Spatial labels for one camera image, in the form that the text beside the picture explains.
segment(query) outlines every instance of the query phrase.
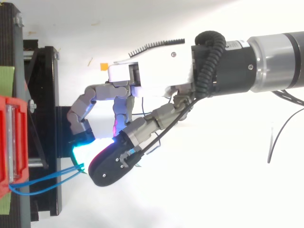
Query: red box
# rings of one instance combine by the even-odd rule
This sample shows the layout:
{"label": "red box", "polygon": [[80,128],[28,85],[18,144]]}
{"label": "red box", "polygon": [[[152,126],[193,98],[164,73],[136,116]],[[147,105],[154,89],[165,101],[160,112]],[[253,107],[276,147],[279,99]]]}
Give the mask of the red box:
{"label": "red box", "polygon": [[27,102],[0,96],[0,198],[9,189],[9,165],[7,158],[7,105],[14,107],[14,132],[15,132],[15,164],[14,181],[12,183],[23,183],[29,178],[29,159],[28,159],[28,124],[27,124]]}

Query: green tape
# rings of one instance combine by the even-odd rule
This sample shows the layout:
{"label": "green tape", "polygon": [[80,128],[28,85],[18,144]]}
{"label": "green tape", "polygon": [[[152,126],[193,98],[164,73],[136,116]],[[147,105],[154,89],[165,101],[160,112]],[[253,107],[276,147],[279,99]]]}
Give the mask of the green tape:
{"label": "green tape", "polygon": [[0,215],[10,214],[10,197],[11,193],[8,193],[0,199]]}
{"label": "green tape", "polygon": [[[12,96],[14,71],[13,66],[0,66],[0,96]],[[0,215],[10,214],[10,198],[11,193],[8,193],[0,199]]]}
{"label": "green tape", "polygon": [[13,66],[0,66],[0,96],[12,96],[14,71]]}

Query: gray connector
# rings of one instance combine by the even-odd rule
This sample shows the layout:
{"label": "gray connector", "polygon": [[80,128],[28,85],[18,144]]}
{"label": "gray connector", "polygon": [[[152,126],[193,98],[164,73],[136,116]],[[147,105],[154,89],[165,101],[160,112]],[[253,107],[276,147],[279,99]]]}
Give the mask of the gray connector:
{"label": "gray connector", "polygon": [[174,99],[174,104],[165,104],[126,126],[123,131],[128,135],[134,147],[149,139],[151,134],[157,130],[167,128],[184,110],[191,100],[191,96],[192,94],[178,95]]}
{"label": "gray connector", "polygon": [[80,121],[78,115],[71,112],[71,110],[67,113],[67,120],[71,123],[70,128],[73,135],[85,132],[90,128],[90,124],[87,119]]}
{"label": "gray connector", "polygon": [[159,129],[155,120],[145,120],[140,117],[131,122],[123,131],[128,135],[134,147],[151,137],[151,134]]}
{"label": "gray connector", "polygon": [[91,87],[88,87],[85,89],[85,94],[80,95],[72,105],[70,111],[72,111],[78,116],[79,121],[84,119],[92,110],[95,104],[92,101],[94,100],[95,96],[96,96],[95,90]]}
{"label": "gray connector", "polygon": [[97,101],[113,100],[116,97],[127,98],[131,95],[129,85],[115,87],[114,85],[107,83],[102,85],[92,85],[91,87],[96,91]]}
{"label": "gray connector", "polygon": [[132,110],[134,107],[134,97],[114,99],[113,111],[115,114],[115,136],[132,121]]}
{"label": "gray connector", "polygon": [[85,117],[90,113],[96,101],[114,100],[115,123],[117,132],[122,130],[126,124],[132,121],[132,109],[134,97],[130,97],[131,89],[128,81],[101,85],[90,85],[85,93],[80,95],[67,113],[67,119],[71,123],[73,135],[82,133],[90,128]]}

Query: label sticker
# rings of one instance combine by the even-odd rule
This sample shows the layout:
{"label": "label sticker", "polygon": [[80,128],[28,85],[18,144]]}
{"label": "label sticker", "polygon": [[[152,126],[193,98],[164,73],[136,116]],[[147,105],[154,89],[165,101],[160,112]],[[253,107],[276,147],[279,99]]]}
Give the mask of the label sticker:
{"label": "label sticker", "polygon": [[250,47],[250,45],[249,45],[246,41],[238,40],[238,42],[242,45],[243,48],[248,48],[248,47]]}
{"label": "label sticker", "polygon": [[242,49],[242,46],[237,41],[228,41],[228,42],[226,42],[226,48],[225,49],[227,51],[236,50],[236,49]]}

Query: blue wire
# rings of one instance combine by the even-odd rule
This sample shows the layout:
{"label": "blue wire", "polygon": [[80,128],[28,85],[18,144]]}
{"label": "blue wire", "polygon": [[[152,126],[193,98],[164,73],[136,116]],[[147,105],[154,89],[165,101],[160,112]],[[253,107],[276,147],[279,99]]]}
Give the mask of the blue wire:
{"label": "blue wire", "polygon": [[69,167],[67,169],[52,173],[48,176],[45,176],[45,177],[42,177],[42,178],[39,178],[39,179],[36,179],[36,180],[27,181],[25,183],[20,183],[20,184],[11,184],[10,186],[13,187],[13,188],[22,188],[22,187],[25,187],[25,186],[29,186],[29,185],[32,185],[32,184],[35,184],[35,183],[38,183],[38,182],[41,182],[41,181],[49,180],[51,178],[56,178],[58,176],[73,172],[77,169],[82,168],[83,166],[84,166],[84,164],[75,165],[75,166],[72,166],[72,167]]}
{"label": "blue wire", "polygon": [[79,174],[81,174],[81,171],[78,171],[78,172],[75,173],[74,175],[72,175],[72,176],[66,178],[65,180],[63,180],[63,181],[61,181],[61,182],[59,182],[59,183],[57,183],[57,184],[55,184],[55,185],[53,185],[53,186],[51,186],[51,187],[48,187],[48,188],[46,188],[46,189],[44,189],[44,190],[40,190],[40,191],[24,193],[24,192],[21,192],[21,191],[17,191],[17,190],[14,189],[13,187],[11,187],[11,185],[9,185],[9,189],[10,189],[12,192],[14,192],[14,193],[16,193],[16,194],[18,194],[18,195],[21,195],[21,196],[34,196],[34,195],[38,195],[38,194],[44,193],[44,192],[46,192],[46,191],[49,191],[49,190],[51,190],[51,189],[54,189],[54,188],[58,187],[59,185],[63,184],[64,182],[67,182],[68,180],[72,179],[73,177],[75,177],[75,176],[77,176],[77,175],[79,175]]}

